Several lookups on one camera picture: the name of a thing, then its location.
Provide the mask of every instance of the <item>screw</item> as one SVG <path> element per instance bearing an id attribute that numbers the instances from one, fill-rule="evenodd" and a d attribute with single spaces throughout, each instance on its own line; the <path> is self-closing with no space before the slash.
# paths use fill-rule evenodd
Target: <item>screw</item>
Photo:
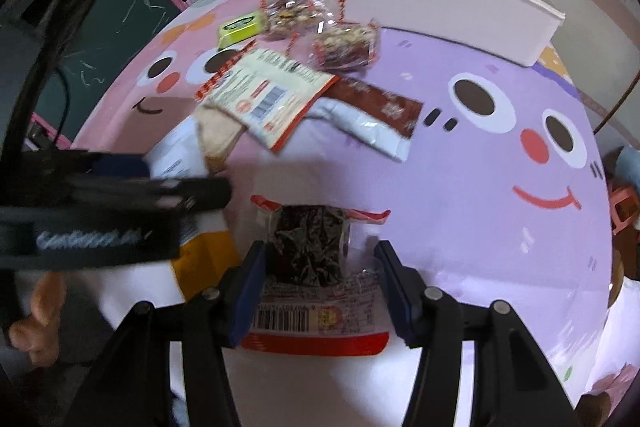
<path id="1" fill-rule="evenodd" d="M 202 291 L 202 296 L 207 299 L 207 301 L 214 301 L 220 297 L 220 290 L 211 286 Z"/>
<path id="2" fill-rule="evenodd" d="M 436 288 L 436 286 L 429 286 L 424 291 L 424 296 L 432 301 L 439 301 L 442 299 L 442 290 L 440 288 Z"/>
<path id="3" fill-rule="evenodd" d="M 151 303 L 148 301 L 140 301 L 133 306 L 133 311 L 136 315 L 146 315 L 151 311 Z"/>
<path id="4" fill-rule="evenodd" d="M 509 306 L 509 304 L 505 301 L 495 301 L 494 310 L 496 310 L 501 315 L 508 315 L 511 311 L 511 306 Z"/>

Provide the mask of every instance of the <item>dark snack block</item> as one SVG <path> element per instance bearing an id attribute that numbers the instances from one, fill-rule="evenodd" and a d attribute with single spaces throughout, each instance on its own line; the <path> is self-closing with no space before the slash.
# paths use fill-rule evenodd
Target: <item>dark snack block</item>
<path id="1" fill-rule="evenodd" d="M 267 274 L 278 282 L 331 286 L 344 278 L 349 220 L 341 208 L 321 204 L 285 205 L 273 215 Z"/>

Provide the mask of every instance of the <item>chalkboard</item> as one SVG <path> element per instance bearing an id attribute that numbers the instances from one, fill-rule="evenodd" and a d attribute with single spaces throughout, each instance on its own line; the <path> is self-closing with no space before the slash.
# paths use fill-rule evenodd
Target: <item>chalkboard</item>
<path id="1" fill-rule="evenodd" d="M 73 141 L 129 61 L 184 7 L 180 0 L 96 1 L 59 64 L 70 86 L 63 136 Z M 63 85 L 54 74 L 38 99 L 37 120 L 56 129 L 64 107 Z"/>

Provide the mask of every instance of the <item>cartoon tablecloth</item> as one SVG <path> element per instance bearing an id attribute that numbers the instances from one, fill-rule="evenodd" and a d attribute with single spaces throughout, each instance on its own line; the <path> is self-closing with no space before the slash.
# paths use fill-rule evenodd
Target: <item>cartoon tablecloth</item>
<path id="1" fill-rule="evenodd" d="M 194 92 L 217 70 L 218 25 L 258 3 L 194 3 L 132 60 L 74 146 L 149 150 L 191 112 Z M 559 57 L 549 47 L 522 68 L 383 30 L 380 60 L 362 78 L 424 102 L 408 160 L 394 162 L 324 121 L 303 120 L 278 155 L 245 134 L 227 171 L 234 197 L 226 217 L 239 250 L 255 238 L 252 194 L 389 208 L 382 227 L 352 227 L 350 251 L 365 251 L 372 236 L 389 239 L 405 264 L 460 301 L 509 301 L 575 403 L 604 323 L 611 235 L 596 143 Z M 143 292 L 152 282 L 140 285 Z M 131 303 L 121 302 L 122 316 Z M 418 356 L 393 335 L 376 357 L 225 354 L 244 425 L 309 426 L 400 425 Z M 469 346 L 463 359 L 459 426 L 468 425 Z"/>

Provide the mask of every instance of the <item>beige snack packet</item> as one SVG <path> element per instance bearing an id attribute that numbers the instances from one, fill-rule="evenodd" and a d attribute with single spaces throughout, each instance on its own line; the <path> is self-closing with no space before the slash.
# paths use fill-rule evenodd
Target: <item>beige snack packet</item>
<path id="1" fill-rule="evenodd" d="M 210 174 L 223 171 L 226 158 L 246 130 L 246 127 L 224 112 L 200 104 L 193 111 L 198 123 L 200 151 Z"/>

